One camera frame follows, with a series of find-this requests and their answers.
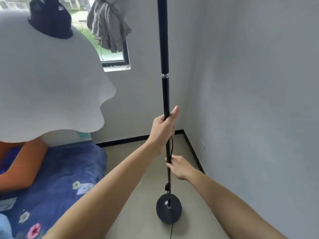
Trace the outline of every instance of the black round base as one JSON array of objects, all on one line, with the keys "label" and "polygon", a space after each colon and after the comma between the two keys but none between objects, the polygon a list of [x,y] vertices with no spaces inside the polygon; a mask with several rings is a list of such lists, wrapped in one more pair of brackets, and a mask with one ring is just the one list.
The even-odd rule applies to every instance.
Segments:
[{"label": "black round base", "polygon": [[168,194],[162,195],[156,204],[156,213],[165,224],[173,224],[181,217],[181,202],[171,194],[171,208],[168,208]]}]

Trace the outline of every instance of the white wavy lampshade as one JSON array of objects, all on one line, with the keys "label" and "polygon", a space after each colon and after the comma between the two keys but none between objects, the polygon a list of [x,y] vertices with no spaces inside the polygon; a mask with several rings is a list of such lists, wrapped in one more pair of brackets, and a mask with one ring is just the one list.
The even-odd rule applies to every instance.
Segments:
[{"label": "white wavy lampshade", "polygon": [[0,12],[0,141],[102,128],[103,102],[115,94],[90,41],[47,36],[28,23],[29,12]]}]

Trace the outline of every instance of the window frame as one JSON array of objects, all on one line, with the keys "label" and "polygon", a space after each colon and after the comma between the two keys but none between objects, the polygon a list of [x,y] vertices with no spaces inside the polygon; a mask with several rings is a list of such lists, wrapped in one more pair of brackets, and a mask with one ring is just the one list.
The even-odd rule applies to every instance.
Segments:
[{"label": "window frame", "polygon": [[127,49],[126,40],[123,42],[123,58],[124,60],[101,61],[103,67],[130,65],[129,51]]}]

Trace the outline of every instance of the black lamp top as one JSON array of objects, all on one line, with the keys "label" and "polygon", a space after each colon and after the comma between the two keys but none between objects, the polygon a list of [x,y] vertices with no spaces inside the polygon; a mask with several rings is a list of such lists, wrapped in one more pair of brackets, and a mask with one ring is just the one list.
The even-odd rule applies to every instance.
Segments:
[{"label": "black lamp top", "polygon": [[31,0],[29,23],[38,31],[59,39],[73,36],[71,15],[59,0]]}]

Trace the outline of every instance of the blue bedsheet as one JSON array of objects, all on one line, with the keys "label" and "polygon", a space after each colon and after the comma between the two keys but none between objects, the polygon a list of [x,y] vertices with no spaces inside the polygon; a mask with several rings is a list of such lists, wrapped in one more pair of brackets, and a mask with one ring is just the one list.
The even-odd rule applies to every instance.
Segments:
[{"label": "blue bedsheet", "polygon": [[[104,177],[105,171],[106,153],[93,141],[49,148],[31,187],[0,194],[0,213],[7,216],[13,237],[42,238],[71,205]],[[12,204],[13,207],[1,211],[1,201],[5,199],[7,208]]]}]

